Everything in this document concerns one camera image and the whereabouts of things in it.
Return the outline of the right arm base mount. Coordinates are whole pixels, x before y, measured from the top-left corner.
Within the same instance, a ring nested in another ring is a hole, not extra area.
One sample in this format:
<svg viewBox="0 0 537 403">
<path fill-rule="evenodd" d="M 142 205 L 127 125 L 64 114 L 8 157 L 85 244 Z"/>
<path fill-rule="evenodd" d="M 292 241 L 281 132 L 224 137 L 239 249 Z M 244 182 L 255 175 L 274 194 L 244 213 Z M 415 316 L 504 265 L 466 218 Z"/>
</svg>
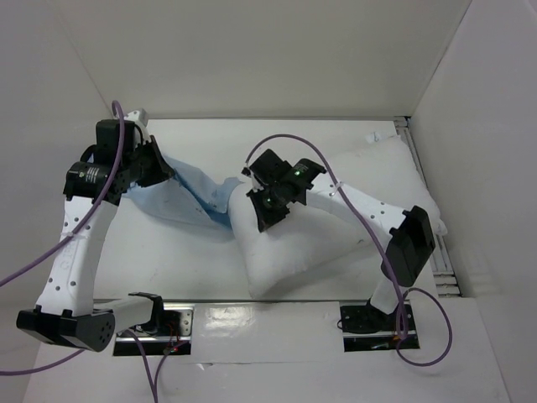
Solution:
<svg viewBox="0 0 537 403">
<path fill-rule="evenodd" d="M 336 323 L 345 353 L 395 350 L 399 342 L 395 313 L 387 315 L 368 302 L 343 303 Z"/>
</svg>

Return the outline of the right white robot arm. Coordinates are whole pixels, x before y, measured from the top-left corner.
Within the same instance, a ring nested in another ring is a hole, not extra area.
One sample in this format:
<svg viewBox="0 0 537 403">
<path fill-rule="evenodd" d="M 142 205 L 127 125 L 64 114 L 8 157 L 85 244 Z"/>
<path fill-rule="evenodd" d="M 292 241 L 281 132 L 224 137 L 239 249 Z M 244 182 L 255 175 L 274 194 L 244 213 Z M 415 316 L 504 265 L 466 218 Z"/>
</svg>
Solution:
<svg viewBox="0 0 537 403">
<path fill-rule="evenodd" d="M 331 214 L 343 222 L 361 225 L 381 255 L 384 278 L 369 299 L 366 318 L 370 326 L 384 329 L 394 321 L 409 291 L 435 249 L 426 210 L 409 210 L 375 199 L 339 181 L 327 160 L 303 158 L 291 165 L 271 149 L 242 170 L 253 184 L 247 193 L 253 204 L 258 231 L 263 233 L 299 203 Z"/>
</svg>

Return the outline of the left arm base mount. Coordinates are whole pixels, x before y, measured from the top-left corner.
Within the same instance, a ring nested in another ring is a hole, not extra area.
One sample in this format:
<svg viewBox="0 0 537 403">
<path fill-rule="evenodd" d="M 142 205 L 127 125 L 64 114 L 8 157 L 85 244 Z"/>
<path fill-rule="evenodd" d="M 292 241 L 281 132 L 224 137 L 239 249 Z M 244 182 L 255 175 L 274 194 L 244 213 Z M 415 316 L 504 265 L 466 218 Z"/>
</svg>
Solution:
<svg viewBox="0 0 537 403">
<path fill-rule="evenodd" d="M 195 305 L 164 302 L 164 314 L 158 326 L 150 330 L 136 325 L 130 330 L 138 337 L 148 357 L 188 356 L 191 354 Z"/>
</svg>

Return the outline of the light blue pillowcase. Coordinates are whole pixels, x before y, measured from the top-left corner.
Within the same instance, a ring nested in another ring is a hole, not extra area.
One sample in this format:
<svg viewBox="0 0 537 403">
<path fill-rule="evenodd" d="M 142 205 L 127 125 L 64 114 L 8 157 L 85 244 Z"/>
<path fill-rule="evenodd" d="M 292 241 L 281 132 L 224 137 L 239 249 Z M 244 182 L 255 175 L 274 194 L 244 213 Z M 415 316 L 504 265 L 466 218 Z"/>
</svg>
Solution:
<svg viewBox="0 0 537 403">
<path fill-rule="evenodd" d="M 139 210 L 158 219 L 229 229 L 228 202 L 241 181 L 228 177 L 218 184 L 197 167 L 168 156 L 164 161 L 174 170 L 169 180 L 149 187 L 132 186 L 126 197 Z"/>
</svg>

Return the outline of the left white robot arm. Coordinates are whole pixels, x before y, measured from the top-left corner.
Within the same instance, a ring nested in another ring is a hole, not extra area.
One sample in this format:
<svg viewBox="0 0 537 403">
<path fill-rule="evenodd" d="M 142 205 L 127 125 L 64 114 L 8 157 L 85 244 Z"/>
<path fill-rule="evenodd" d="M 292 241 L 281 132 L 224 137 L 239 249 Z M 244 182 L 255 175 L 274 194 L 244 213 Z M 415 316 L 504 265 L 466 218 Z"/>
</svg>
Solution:
<svg viewBox="0 0 537 403">
<path fill-rule="evenodd" d="M 96 272 L 107 231 L 124 193 L 170 180 L 154 136 L 138 111 L 125 121 L 96 124 L 96 142 L 67 171 L 61 241 L 65 242 L 35 306 L 18 313 L 16 327 L 42 343 L 101 352 L 117 333 L 148 335 L 165 325 L 161 296 L 134 292 L 94 302 Z"/>
</svg>

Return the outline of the white pillow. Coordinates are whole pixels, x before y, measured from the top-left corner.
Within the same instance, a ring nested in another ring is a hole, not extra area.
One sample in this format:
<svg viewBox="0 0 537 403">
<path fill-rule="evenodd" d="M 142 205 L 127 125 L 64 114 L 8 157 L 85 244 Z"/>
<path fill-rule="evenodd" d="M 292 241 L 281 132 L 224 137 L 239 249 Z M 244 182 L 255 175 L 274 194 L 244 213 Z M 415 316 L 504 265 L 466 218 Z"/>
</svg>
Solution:
<svg viewBox="0 0 537 403">
<path fill-rule="evenodd" d="M 337 179 L 380 201 L 409 210 L 427 211 L 434 234 L 445 235 L 446 225 L 414 164 L 409 147 L 398 137 L 381 140 L 330 161 Z M 248 292 L 258 299 L 275 294 L 294 277 L 339 259 L 372 242 L 356 219 L 343 221 L 320 209 L 299 203 L 272 228 L 258 231 L 254 207 L 247 197 L 251 186 L 236 187 L 228 202 L 232 231 L 241 252 Z"/>
</svg>

